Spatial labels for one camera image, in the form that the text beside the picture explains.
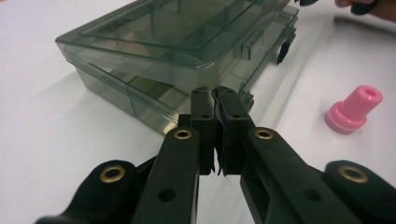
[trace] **pink rubber stopper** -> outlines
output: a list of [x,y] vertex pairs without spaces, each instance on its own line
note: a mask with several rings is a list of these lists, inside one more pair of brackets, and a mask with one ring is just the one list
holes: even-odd
[[338,133],[350,134],[366,123],[367,115],[382,101],[382,94],[370,86],[359,86],[343,102],[335,103],[324,116]]

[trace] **white background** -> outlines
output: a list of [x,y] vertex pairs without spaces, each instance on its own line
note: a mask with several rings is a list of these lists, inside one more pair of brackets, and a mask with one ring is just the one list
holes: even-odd
[[[130,2],[0,1],[0,223],[60,214],[100,163],[138,165],[157,154],[163,137],[88,91],[54,42]],[[270,126],[320,170],[355,161],[396,186],[396,24],[354,17],[324,0],[300,8],[299,18],[286,60],[265,71],[300,74]],[[257,126],[267,122],[264,82],[252,89]],[[324,113],[361,84],[378,88],[384,101],[361,130],[333,132]],[[198,223],[253,222],[237,176],[201,177],[198,210]]]

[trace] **translucent plastic box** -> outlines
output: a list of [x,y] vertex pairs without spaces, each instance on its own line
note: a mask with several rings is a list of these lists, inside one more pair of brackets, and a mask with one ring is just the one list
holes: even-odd
[[248,93],[295,37],[288,1],[140,0],[56,39],[91,91],[166,133],[190,112],[190,92]]

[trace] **finger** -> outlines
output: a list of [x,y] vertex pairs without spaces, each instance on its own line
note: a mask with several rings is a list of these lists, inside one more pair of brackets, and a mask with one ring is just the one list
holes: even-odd
[[371,14],[388,21],[396,21],[396,1],[381,0],[375,5]]
[[352,0],[334,0],[334,3],[338,7],[349,7],[352,5]]
[[334,0],[338,7],[349,7],[352,3],[371,4],[374,0]]

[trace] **screw hole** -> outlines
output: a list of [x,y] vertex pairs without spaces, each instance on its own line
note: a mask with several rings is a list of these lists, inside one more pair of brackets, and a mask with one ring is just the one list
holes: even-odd
[[369,177],[364,172],[353,166],[342,165],[338,168],[338,172],[344,178],[355,183],[363,184],[369,180]]
[[310,202],[317,203],[321,201],[321,195],[314,189],[305,189],[304,196]]
[[114,183],[125,176],[125,169],[120,165],[108,166],[100,174],[100,180],[104,183]]
[[256,135],[256,137],[258,137],[260,139],[265,139],[265,140],[268,140],[268,139],[271,139],[274,137],[274,135],[271,132],[265,131],[265,130],[258,130],[254,134]]
[[158,193],[158,199],[160,199],[160,201],[164,203],[169,203],[173,201],[175,198],[176,198],[176,192],[174,189],[162,189]]
[[192,133],[188,130],[178,130],[174,134],[174,137],[177,139],[188,139],[191,136],[192,136]]

